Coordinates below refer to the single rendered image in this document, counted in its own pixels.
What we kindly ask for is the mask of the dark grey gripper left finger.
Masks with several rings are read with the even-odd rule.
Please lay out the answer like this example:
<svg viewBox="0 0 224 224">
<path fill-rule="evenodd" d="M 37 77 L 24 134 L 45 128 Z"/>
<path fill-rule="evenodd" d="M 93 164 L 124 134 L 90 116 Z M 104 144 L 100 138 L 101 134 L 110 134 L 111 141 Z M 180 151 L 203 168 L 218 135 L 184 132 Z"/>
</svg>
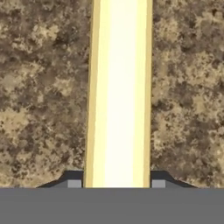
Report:
<svg viewBox="0 0 224 224">
<path fill-rule="evenodd" d="M 39 186 L 39 188 L 48 187 L 82 188 L 83 171 L 64 171 L 58 179 Z"/>
</svg>

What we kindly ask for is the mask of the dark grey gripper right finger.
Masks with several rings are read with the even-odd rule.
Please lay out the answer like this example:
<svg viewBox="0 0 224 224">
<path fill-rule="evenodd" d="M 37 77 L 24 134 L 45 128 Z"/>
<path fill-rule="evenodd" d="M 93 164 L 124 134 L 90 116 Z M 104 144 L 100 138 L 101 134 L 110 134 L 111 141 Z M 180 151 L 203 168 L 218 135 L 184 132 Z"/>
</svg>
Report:
<svg viewBox="0 0 224 224">
<path fill-rule="evenodd" d="M 194 188 L 194 185 L 175 179 L 168 171 L 151 171 L 150 185 L 152 188 Z"/>
</svg>

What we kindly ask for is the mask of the pale wooden rolling pin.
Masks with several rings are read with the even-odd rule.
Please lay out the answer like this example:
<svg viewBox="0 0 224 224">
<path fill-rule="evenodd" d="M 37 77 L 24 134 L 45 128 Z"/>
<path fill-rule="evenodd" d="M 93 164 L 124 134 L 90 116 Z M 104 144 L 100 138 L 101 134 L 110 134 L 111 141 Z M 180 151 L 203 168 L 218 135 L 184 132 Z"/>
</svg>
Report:
<svg viewBox="0 0 224 224">
<path fill-rule="evenodd" d="M 84 186 L 149 187 L 153 0 L 93 0 Z"/>
</svg>

